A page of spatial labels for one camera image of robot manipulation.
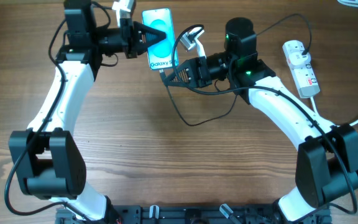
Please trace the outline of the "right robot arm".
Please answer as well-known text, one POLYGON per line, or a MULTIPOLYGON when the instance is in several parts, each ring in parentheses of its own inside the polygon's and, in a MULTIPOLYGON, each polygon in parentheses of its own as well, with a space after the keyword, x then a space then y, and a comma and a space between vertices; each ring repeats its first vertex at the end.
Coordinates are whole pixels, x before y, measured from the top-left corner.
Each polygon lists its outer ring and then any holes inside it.
POLYGON ((296 151, 295 188, 277 201, 277 213, 287 223, 299 223, 339 197, 354 198, 358 189, 358 133, 350 124, 336 126, 292 95, 258 58, 257 33, 251 20, 236 17, 226 24, 224 52, 206 56, 198 40, 201 24, 180 35, 168 31, 171 58, 177 45, 197 48, 198 56, 172 65, 166 87, 180 86, 200 95, 213 80, 227 80, 229 91, 263 112, 292 142, 296 151))

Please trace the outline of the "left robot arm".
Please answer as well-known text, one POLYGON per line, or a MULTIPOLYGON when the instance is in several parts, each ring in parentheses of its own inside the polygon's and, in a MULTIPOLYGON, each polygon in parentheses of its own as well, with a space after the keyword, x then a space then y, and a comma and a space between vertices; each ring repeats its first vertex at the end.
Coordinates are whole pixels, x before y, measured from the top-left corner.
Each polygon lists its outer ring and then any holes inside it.
POLYGON ((73 139, 73 130, 87 92, 104 56, 124 53, 135 58, 166 38, 164 32, 132 20, 135 1, 116 1, 117 27, 98 26, 90 0, 65 1, 67 27, 63 44, 51 56, 55 78, 36 117, 23 131, 13 131, 9 150, 24 195, 62 205, 82 223, 122 223, 110 199, 86 181, 86 165, 73 139))

